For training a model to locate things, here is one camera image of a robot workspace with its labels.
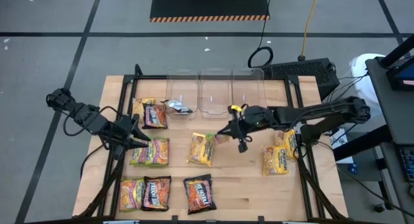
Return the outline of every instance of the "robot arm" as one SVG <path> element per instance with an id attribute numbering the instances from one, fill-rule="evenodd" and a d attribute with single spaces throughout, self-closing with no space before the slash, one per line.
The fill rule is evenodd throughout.
<path id="1" fill-rule="evenodd" d="M 146 141 L 151 140 L 138 129 L 139 115 L 135 114 L 133 118 L 121 115 L 117 121 L 110 122 L 100 113 L 107 108 L 113 109 L 112 107 L 104 107 L 100 110 L 99 107 L 93 105 L 78 103 L 71 96 L 68 89 L 57 89 L 52 94 L 47 95 L 46 103 L 56 111 L 66 111 L 67 118 L 72 118 L 77 125 L 82 127 L 77 133 L 70 134 L 66 132 L 65 122 L 63 130 L 66 135 L 75 136 L 83 130 L 88 131 L 91 135 L 97 135 L 102 142 L 109 142 L 109 147 L 115 147 L 115 159 L 118 159 L 125 150 L 147 147 L 146 144 L 129 137 L 130 135 Z"/>
<path id="2" fill-rule="evenodd" d="M 365 123 L 371 117 L 365 101 L 356 97 L 303 108 L 251 106 L 243 111 L 245 106 L 228 106 L 232 119 L 217 133 L 238 139 L 240 153 L 247 150 L 246 142 L 252 141 L 248 134 L 255 131 L 267 128 L 288 131 L 299 122 L 326 117 L 315 125 L 300 127 L 303 143 L 314 144 L 326 131 L 345 123 Z"/>

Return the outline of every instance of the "white object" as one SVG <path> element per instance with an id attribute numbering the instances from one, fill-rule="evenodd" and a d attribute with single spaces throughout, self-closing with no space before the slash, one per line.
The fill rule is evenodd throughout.
<path id="1" fill-rule="evenodd" d="M 344 136 L 342 136 L 341 138 L 339 138 L 339 140 L 336 140 L 340 135 L 342 135 L 344 133 L 345 133 L 345 130 L 343 128 L 340 128 L 334 135 L 332 135 L 330 137 L 331 143 L 336 141 L 335 144 L 332 144 L 332 149 L 335 149 L 335 148 L 337 148 L 337 147 L 339 147 L 339 146 L 341 146 L 341 145 L 348 142 L 346 134 Z M 336 163 L 338 163 L 338 164 L 351 164 L 351 163 L 354 163 L 354 159 L 352 158 L 352 156 L 350 156 L 346 159 L 339 160 Z"/>

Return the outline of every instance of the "table leg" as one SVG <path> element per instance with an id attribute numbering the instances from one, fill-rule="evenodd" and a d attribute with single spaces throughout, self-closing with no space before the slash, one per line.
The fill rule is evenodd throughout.
<path id="1" fill-rule="evenodd" d="M 334 149 L 335 161 L 350 157 L 361 151 L 379 146 L 382 142 L 393 140 L 388 125 L 383 125 L 357 139 L 354 139 Z"/>

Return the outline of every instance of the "red snack bag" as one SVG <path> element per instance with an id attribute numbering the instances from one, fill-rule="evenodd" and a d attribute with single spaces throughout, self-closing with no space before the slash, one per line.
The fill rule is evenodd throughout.
<path id="1" fill-rule="evenodd" d="M 146 185 L 141 209 L 144 211 L 167 211 L 171 176 L 144 177 Z"/>
<path id="2" fill-rule="evenodd" d="M 166 107 L 164 105 L 144 104 L 144 126 L 142 128 L 167 128 Z"/>
<path id="3" fill-rule="evenodd" d="M 213 201 L 210 174 L 187 178 L 184 180 L 184 187 L 188 197 L 188 214 L 217 209 Z"/>

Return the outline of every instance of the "gray floor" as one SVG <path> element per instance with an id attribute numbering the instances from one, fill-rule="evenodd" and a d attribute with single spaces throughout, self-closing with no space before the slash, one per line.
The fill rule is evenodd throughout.
<path id="1" fill-rule="evenodd" d="M 411 1 L 385 0 L 401 33 L 414 32 Z M 93 2 L 0 0 L 0 32 L 83 32 Z M 272 0 L 265 31 L 303 32 L 311 5 L 312 0 Z M 150 23 L 150 8 L 151 0 L 101 0 L 91 32 L 260 32 L 263 26 L 256 21 Z M 318 0 L 309 32 L 389 33 L 386 38 L 309 38 L 307 59 L 328 57 L 338 77 L 354 57 L 387 54 L 398 45 L 378 0 Z M 79 42 L 72 37 L 0 37 L 0 223 L 16 220 L 54 113 L 46 107 L 45 95 L 65 83 Z M 274 49 L 273 62 L 278 63 L 295 61 L 302 39 L 263 42 Z M 257 37 L 88 38 L 71 91 L 79 101 L 98 104 L 105 77 L 132 73 L 135 63 L 145 74 L 246 67 L 258 43 Z M 264 60 L 260 54 L 253 64 Z M 26 221 L 71 216 L 89 139 L 87 134 L 65 136 L 59 123 Z M 352 218 L 399 223 L 398 212 L 373 213 L 378 201 L 363 188 L 350 182 L 342 186 Z"/>

